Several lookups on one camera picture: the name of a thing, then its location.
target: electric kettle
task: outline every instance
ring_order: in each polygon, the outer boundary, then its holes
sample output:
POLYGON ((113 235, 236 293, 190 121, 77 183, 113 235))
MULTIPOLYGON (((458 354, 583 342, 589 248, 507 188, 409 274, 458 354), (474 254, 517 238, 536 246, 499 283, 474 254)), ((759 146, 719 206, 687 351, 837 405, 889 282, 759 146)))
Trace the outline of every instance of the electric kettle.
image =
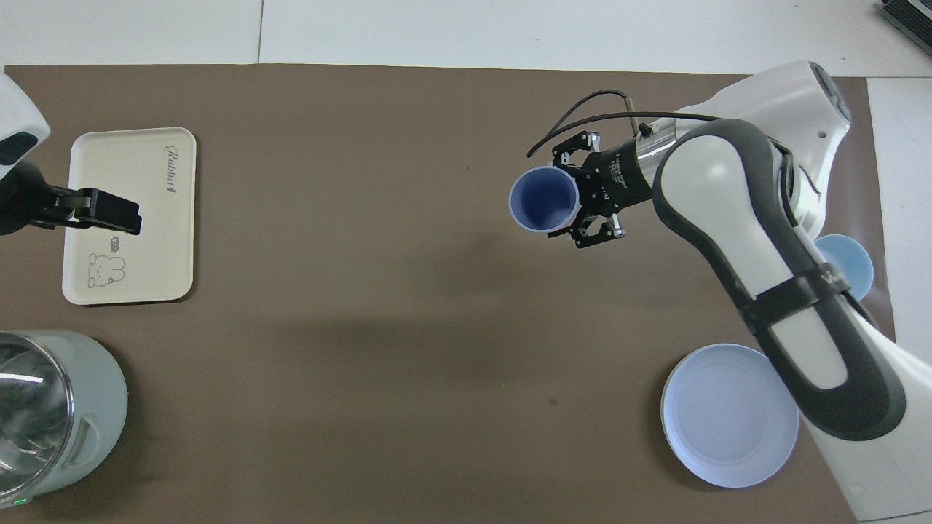
POLYGON ((0 331, 0 508, 80 480, 123 431, 117 361, 72 331, 0 331))

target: table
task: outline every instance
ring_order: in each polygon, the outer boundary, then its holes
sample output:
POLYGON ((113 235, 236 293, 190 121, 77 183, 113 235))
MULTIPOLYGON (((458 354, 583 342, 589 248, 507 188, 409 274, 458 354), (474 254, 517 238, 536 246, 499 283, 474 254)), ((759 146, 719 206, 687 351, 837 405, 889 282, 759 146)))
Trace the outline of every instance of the table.
MULTIPOLYGON (((585 93, 639 109, 737 76, 353 66, 36 66, 7 73, 67 181, 88 131, 198 139, 195 286, 172 303, 62 297, 60 231, 3 239, 0 326, 64 328, 120 362, 130 413, 111 456, 0 522, 853 522, 805 430, 747 490, 667 446, 674 364, 756 347, 705 260, 649 204, 577 251, 526 233, 506 198, 524 152, 585 93)), ((824 233, 858 238, 864 300, 893 334, 866 81, 824 233)), ((591 111, 617 110, 611 101, 591 111)), ((603 144, 627 122, 594 126, 603 144)))

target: kettle handle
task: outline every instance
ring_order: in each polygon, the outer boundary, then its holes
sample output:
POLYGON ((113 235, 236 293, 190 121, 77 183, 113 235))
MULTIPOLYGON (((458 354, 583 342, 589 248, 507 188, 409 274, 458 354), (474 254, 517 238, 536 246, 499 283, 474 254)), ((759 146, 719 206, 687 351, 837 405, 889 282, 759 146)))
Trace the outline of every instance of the kettle handle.
POLYGON ((81 421, 77 425, 77 437, 75 446, 72 448, 68 458, 64 461, 62 467, 76 468, 87 465, 97 457, 101 448, 101 432, 97 429, 92 415, 81 416, 81 421))

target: white table surface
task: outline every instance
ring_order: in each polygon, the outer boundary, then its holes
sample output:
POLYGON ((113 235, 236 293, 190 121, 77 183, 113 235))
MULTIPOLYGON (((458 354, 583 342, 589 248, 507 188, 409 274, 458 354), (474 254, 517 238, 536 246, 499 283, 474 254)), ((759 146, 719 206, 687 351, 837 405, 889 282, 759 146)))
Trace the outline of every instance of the white table surface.
POLYGON ((932 57, 873 0, 0 0, 0 64, 347 63, 753 74, 870 86, 898 341, 932 362, 932 57))

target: white plate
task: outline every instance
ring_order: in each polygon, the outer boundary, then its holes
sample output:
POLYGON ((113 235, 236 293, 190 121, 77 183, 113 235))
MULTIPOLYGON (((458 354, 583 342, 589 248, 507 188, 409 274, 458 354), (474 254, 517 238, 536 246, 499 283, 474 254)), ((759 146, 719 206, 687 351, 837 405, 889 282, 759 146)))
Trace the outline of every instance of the white plate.
POLYGON ((71 188, 139 204, 139 235, 66 229, 62 292, 74 304, 175 300, 194 281, 197 148, 184 128, 89 132, 71 149, 71 188))
POLYGON ((737 344, 687 355, 661 401, 664 433, 694 474, 723 488, 761 483, 786 463, 799 410, 770 361, 737 344))

